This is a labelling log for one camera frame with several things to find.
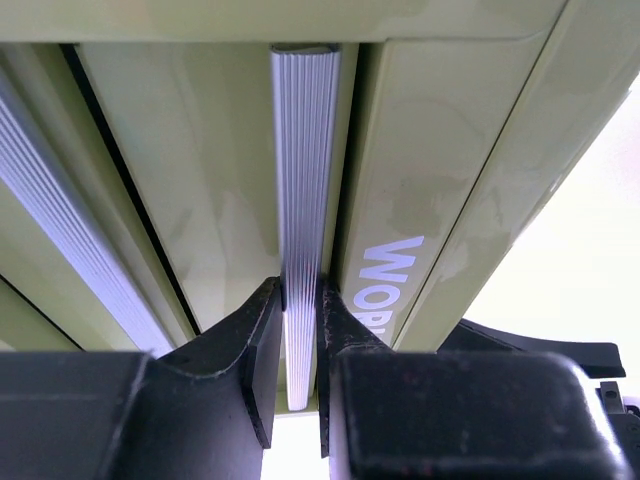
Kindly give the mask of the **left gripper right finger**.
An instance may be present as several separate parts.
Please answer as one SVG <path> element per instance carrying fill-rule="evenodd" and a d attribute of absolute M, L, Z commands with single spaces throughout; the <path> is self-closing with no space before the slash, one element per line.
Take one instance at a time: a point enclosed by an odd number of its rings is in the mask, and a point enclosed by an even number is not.
<path fill-rule="evenodd" d="M 389 353 L 390 347 L 348 310 L 338 287 L 322 278 L 316 290 L 316 392 L 321 457 L 329 460 L 331 479 L 349 479 L 349 460 L 343 462 L 345 439 L 341 393 L 332 393 L 332 380 L 341 354 Z"/>

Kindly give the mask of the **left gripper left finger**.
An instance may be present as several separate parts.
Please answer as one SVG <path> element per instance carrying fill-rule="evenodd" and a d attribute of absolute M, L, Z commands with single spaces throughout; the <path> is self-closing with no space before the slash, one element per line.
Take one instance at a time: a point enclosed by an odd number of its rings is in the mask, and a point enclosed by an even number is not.
<path fill-rule="evenodd" d="M 150 363 L 147 479 L 257 479 L 271 445 L 282 333 L 269 277 L 233 313 Z"/>

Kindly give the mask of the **green metal drawer box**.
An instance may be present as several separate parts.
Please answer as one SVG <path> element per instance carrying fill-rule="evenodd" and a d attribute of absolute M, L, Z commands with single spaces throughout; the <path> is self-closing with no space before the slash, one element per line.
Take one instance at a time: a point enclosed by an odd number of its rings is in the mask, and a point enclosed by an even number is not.
<path fill-rule="evenodd" d="M 622 103 L 635 1 L 5 1 L 1 347 L 163 355 L 322 276 L 433 351 Z"/>

